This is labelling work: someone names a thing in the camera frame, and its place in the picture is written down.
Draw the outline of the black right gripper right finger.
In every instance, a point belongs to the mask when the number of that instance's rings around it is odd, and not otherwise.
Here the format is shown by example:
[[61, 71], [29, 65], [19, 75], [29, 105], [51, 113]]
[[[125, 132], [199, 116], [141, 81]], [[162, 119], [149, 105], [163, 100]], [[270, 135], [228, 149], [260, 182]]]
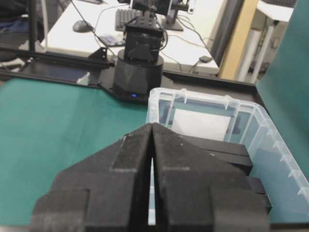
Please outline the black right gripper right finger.
[[246, 175], [154, 123], [156, 225], [162, 232], [267, 232], [270, 222]]

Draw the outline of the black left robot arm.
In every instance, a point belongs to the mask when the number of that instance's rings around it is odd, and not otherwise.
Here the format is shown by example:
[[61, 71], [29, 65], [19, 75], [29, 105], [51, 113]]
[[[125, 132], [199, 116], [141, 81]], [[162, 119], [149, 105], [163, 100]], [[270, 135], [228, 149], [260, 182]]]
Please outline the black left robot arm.
[[117, 54], [110, 91], [124, 100], [145, 101], [153, 88], [161, 86], [164, 60], [159, 52], [168, 34], [157, 14], [168, 15], [170, 0], [132, 0], [138, 16], [125, 24], [125, 47]]

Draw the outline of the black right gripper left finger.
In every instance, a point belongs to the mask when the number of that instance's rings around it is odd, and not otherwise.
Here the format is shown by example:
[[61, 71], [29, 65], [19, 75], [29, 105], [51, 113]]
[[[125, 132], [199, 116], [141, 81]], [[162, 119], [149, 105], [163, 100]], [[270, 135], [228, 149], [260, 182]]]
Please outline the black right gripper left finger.
[[152, 125], [59, 172], [33, 209], [32, 232], [139, 232], [148, 224]]

